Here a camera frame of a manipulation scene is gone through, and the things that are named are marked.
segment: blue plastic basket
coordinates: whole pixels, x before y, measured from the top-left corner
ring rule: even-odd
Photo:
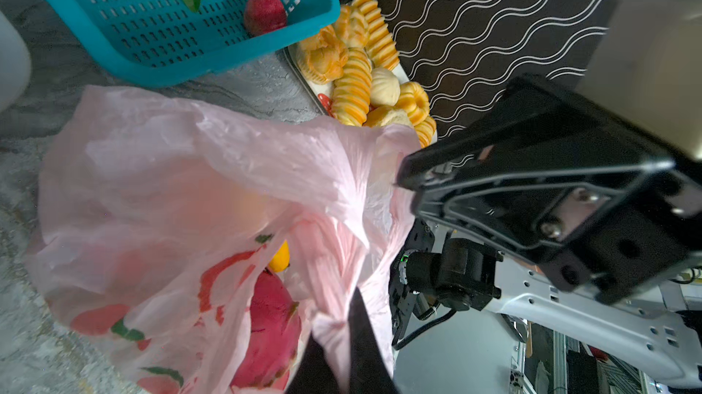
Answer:
[[[282,0],[288,26],[250,38],[247,0],[47,0],[90,55],[110,73],[165,87],[226,71],[319,32],[339,15],[339,0]]]

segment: pastry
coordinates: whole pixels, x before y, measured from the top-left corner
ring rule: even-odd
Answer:
[[[373,109],[368,114],[368,119],[364,123],[364,126],[368,127],[387,125],[405,125],[412,127],[412,122],[409,121],[409,117],[407,117],[407,113],[404,112],[404,109],[386,105]]]
[[[358,8],[368,21],[368,30],[371,33],[366,45],[368,56],[371,56],[373,65],[382,66],[392,71],[399,64],[399,54],[395,48],[395,41],[388,31],[385,18],[375,0],[353,0],[352,4]]]
[[[417,82],[403,83],[399,86],[395,106],[404,109],[412,124],[417,126],[429,115],[429,96]]]
[[[343,75],[343,66],[348,60],[348,51],[334,33],[331,26],[324,27],[319,34],[297,44],[295,62],[305,79],[325,84]]]
[[[342,125],[361,126],[371,108],[371,61],[360,48],[350,48],[343,76],[334,81],[331,113]]]
[[[419,142],[422,144],[422,148],[425,148],[429,144],[432,144],[434,132],[437,130],[437,123],[431,118],[431,115],[427,115],[424,121],[414,127],[414,130],[417,131],[417,136],[419,137]]]
[[[348,48],[364,48],[368,43],[368,21],[354,6],[341,6],[341,14],[333,27],[336,37]]]
[[[394,106],[399,97],[399,80],[386,68],[373,68],[371,71],[373,83],[371,85],[371,105]]]

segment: pink plastic bag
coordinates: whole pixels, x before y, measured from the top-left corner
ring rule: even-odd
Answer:
[[[27,269],[54,316],[130,380],[221,394],[249,343],[253,285],[287,240],[300,351],[311,331],[348,386],[358,286],[392,374],[389,266],[413,221],[392,184],[418,149],[406,126],[288,125],[87,87],[39,176]]]

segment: bolt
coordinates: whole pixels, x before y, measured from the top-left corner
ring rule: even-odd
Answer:
[[[585,204],[592,204],[593,202],[600,200],[599,194],[594,191],[590,191],[587,188],[576,188],[573,190],[573,194],[578,202],[583,202]]]
[[[558,219],[541,223],[539,229],[541,230],[541,233],[543,233],[549,239],[557,239],[563,233],[563,226]]]

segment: marble surface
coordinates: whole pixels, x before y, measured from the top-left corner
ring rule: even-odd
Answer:
[[[0,113],[0,392],[135,394],[84,338],[56,324],[27,279],[24,250],[37,225],[41,158],[71,117],[86,84],[127,84],[86,53],[45,0],[0,0],[30,50],[30,86]],[[157,90],[257,118],[309,120],[319,112],[281,52]]]

